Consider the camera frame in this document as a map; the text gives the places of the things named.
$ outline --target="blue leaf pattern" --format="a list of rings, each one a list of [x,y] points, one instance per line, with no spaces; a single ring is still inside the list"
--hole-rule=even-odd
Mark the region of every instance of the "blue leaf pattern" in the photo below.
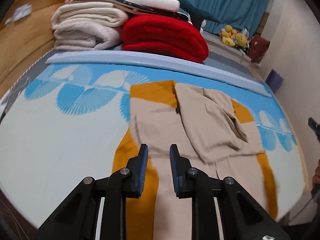
[[[128,93],[124,93],[121,97],[120,113],[127,122],[130,121],[130,95]]]
[[[83,115],[97,111],[110,103],[118,93],[122,93],[119,109],[126,122],[130,120],[130,86],[149,82],[148,77],[131,70],[104,71],[99,76],[93,75],[93,68],[89,65],[58,65],[48,66],[33,82],[25,89],[26,100],[36,100],[50,94],[53,90],[64,84],[56,98],[58,109],[63,114]],[[283,119],[286,131],[272,115],[264,111],[271,127],[265,127],[260,120],[259,114],[246,106],[254,117],[260,132],[263,147],[268,151],[274,151],[276,140],[286,151],[292,150],[296,143],[290,127]]]

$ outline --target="human hand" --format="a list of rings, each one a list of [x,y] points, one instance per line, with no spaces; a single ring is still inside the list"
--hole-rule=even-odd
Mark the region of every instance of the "human hand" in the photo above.
[[[320,184],[320,160],[318,161],[318,167],[316,168],[316,174],[312,178],[312,184]]]

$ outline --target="yellow plush toy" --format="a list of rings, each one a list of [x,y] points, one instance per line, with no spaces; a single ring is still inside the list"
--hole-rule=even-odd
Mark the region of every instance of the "yellow plush toy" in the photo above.
[[[236,38],[235,42],[238,46],[245,47],[247,45],[247,42],[248,42],[247,37],[244,36],[242,33],[237,33],[235,38]]]
[[[237,30],[236,29],[232,29],[230,38],[234,39],[236,37],[236,34],[237,34]]]
[[[231,25],[226,25],[226,26],[224,27],[224,29],[226,30],[227,33],[231,33],[232,30],[233,30],[233,28],[231,27]]]
[[[230,38],[231,33],[228,33],[227,31],[221,31],[221,36],[225,38]]]
[[[235,43],[233,42],[233,39],[231,39],[231,38],[222,37],[222,43],[229,46],[229,47],[235,46]]]

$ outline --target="red bag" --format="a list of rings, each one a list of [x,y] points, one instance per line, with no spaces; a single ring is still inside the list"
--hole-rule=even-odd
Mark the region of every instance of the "red bag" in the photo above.
[[[265,40],[260,35],[252,36],[250,39],[250,50],[247,53],[247,56],[251,58],[251,62],[260,63],[269,45],[270,41]]]
[[[131,50],[202,62],[208,45],[190,23],[161,15],[139,15],[123,27],[122,50]]]

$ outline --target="red folded blanket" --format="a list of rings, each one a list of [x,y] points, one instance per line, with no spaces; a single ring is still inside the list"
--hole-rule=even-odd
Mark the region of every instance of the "red folded blanket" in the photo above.
[[[190,23],[161,15],[139,15],[123,27],[122,50],[148,52],[202,62],[208,45]]]

